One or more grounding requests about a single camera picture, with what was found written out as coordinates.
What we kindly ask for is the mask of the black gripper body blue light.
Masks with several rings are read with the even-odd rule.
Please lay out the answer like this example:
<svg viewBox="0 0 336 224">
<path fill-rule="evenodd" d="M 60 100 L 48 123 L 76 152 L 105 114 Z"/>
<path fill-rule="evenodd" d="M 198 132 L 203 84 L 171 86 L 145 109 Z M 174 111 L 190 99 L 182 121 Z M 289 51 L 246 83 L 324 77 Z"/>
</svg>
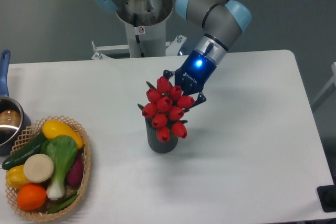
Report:
<svg viewBox="0 0 336 224">
<path fill-rule="evenodd" d="M 205 55 L 193 50 L 181 67 L 176 69 L 175 85 L 181 87 L 183 95 L 199 93 L 216 67 Z"/>
</svg>

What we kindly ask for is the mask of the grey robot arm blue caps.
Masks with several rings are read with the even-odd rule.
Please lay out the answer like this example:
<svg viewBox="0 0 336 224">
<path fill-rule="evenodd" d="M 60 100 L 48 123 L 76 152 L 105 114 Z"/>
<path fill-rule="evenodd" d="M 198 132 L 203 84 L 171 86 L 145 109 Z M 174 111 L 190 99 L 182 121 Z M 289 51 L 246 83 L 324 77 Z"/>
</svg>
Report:
<svg viewBox="0 0 336 224">
<path fill-rule="evenodd" d="M 103 10 L 116 13 L 124 23 L 132 58 L 166 55 L 166 21 L 172 11 L 204 31 L 204 35 L 174 78 L 183 95 L 197 94 L 205 102 L 203 88 L 223 57 L 251 22 L 250 11 L 235 0 L 94 0 Z"/>
</svg>

